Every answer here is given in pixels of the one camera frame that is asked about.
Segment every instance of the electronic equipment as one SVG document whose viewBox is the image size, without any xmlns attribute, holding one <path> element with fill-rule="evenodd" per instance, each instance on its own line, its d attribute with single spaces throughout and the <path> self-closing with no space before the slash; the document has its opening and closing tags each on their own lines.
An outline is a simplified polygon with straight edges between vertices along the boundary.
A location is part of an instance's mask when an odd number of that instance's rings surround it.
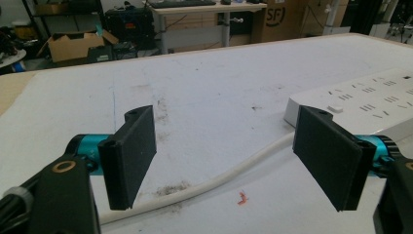
<svg viewBox="0 0 413 234">
<path fill-rule="evenodd" d="M 137 50 L 131 42 L 121 42 L 113 45 L 113 54 L 116 60 L 137 58 Z"/>
<path fill-rule="evenodd" d="M 113 60 L 112 46 L 90 47 L 88 49 L 87 63 L 97 63 Z"/>
<path fill-rule="evenodd" d="M 133 8 L 105 13 L 107 30 L 121 42 L 132 42 L 138 50 L 156 48 L 152 12 Z"/>
<path fill-rule="evenodd" d="M 135 9 L 135 6 L 132 5 L 132 4 L 131 4 L 130 2 L 128 2 L 128 1 L 125 1 L 125 2 L 124 2 L 124 5 L 125 5 L 125 10 Z"/>
<path fill-rule="evenodd" d="M 231 5 L 231 0 L 221 0 L 222 5 Z"/>
<path fill-rule="evenodd" d="M 200 7 L 200 6 L 213 6 L 216 2 L 212 0 L 185 0 L 185 1 L 163 1 L 154 2 L 149 1 L 151 7 L 158 8 L 180 8 L 180 7 Z"/>
<path fill-rule="evenodd" d="M 247 3 L 259 4 L 259 0 L 246 0 Z"/>
<path fill-rule="evenodd" d="M 98 9 L 96 0 L 70 0 L 69 10 L 73 13 L 91 13 Z"/>
<path fill-rule="evenodd" d="M 334 113 L 353 135 L 400 140 L 413 133 L 413 72 L 395 68 L 292 95 L 284 114 L 292 126 L 300 105 Z"/>
</svg>

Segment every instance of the shelf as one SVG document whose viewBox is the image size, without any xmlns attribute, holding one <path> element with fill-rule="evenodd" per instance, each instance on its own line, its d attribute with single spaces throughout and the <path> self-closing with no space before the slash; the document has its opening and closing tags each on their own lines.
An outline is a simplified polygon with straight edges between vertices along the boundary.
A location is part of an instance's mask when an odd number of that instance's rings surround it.
<svg viewBox="0 0 413 234">
<path fill-rule="evenodd" d="M 100 0 L 94 0 L 95 1 L 95 6 L 96 6 L 96 11 L 92 11 L 92 12 L 78 12 L 78 13 L 73 13 L 73 12 L 68 12 L 68 13 L 60 13 L 60 14 L 56 14 L 56 15 L 36 15 L 32 13 L 32 9 L 29 7 L 29 4 L 27 3 L 28 1 L 30 1 L 30 5 L 38 5 L 37 0 L 21 0 L 25 10 L 27 11 L 31 23 L 33 24 L 34 28 L 36 29 L 38 35 L 42 35 L 42 33 L 40 33 L 39 30 L 39 26 L 37 25 L 37 22 L 35 20 L 35 18 L 40 19 L 40 21 L 42 22 L 43 28 L 46 31 L 46 34 L 48 36 L 48 38 L 51 36 L 51 32 L 49 30 L 48 24 L 45 21 L 45 18 L 52 18 L 52 17 L 73 17 L 73 20 L 76 24 L 77 29 L 79 30 L 79 25 L 76 21 L 76 16 L 99 16 L 100 19 L 100 24 L 102 25 L 102 27 L 104 29 L 106 29 L 106 22 L 105 22 L 105 18 L 104 18 L 104 13 L 103 13 L 103 9 L 100 3 Z"/>
</svg>

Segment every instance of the power outlet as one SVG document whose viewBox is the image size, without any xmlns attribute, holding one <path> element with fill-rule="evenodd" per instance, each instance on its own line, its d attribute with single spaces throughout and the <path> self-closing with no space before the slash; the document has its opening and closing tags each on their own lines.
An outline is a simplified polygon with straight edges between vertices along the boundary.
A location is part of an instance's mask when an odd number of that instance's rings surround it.
<svg viewBox="0 0 413 234">
<path fill-rule="evenodd" d="M 413 72 L 395 68 L 292 95 L 284 119 L 294 127 L 299 105 L 332 113 L 353 135 L 400 140 L 413 134 Z"/>
</svg>

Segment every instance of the desk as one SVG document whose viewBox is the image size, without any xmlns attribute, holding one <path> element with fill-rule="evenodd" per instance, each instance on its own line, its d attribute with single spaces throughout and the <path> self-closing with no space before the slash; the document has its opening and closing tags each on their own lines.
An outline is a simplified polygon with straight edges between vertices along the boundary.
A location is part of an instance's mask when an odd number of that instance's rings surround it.
<svg viewBox="0 0 413 234">
<path fill-rule="evenodd" d="M 221 41 L 224 47 L 228 47 L 230 45 L 230 13 L 260 11 L 264 8 L 267 8 L 267 4 L 251 4 L 246 2 L 232 3 L 231 5 L 216 3 L 216 5 L 213 6 L 184 8 L 154 9 L 150 7 L 152 12 L 159 18 L 158 22 L 161 32 L 162 54 L 167 54 L 168 48 L 214 43 L 218 41 Z M 171 31 L 167 31 L 166 29 L 165 17 L 167 16 L 202 13 L 224 13 L 223 25 Z"/>
<path fill-rule="evenodd" d="M 282 118 L 291 94 L 395 67 L 413 71 L 411 47 L 348 34 L 39 71 L 0 117 L 0 191 L 52 162 L 73 136 L 114 133 L 127 110 L 153 104 L 158 153 L 138 207 L 169 186 L 208 181 L 293 132 Z M 398 142 L 405 156 L 413 157 L 412 142 Z M 116 214 L 103 179 L 93 176 L 92 185 L 100 215 Z M 374 233 L 383 185 L 369 177 L 358 210 L 337 213 L 286 148 L 208 193 L 102 232 Z M 242 206 L 240 192 L 248 198 Z"/>
</svg>

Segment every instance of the white power strip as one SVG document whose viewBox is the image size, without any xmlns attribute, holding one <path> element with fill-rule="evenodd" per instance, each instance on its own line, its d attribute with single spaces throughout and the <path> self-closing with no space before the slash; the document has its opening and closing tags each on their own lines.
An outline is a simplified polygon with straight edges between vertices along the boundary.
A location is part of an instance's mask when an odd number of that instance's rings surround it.
<svg viewBox="0 0 413 234">
<path fill-rule="evenodd" d="M 284 119 L 294 127 L 299 105 L 330 112 L 353 135 L 397 141 L 413 135 L 413 72 L 391 69 L 292 95 Z"/>
</svg>

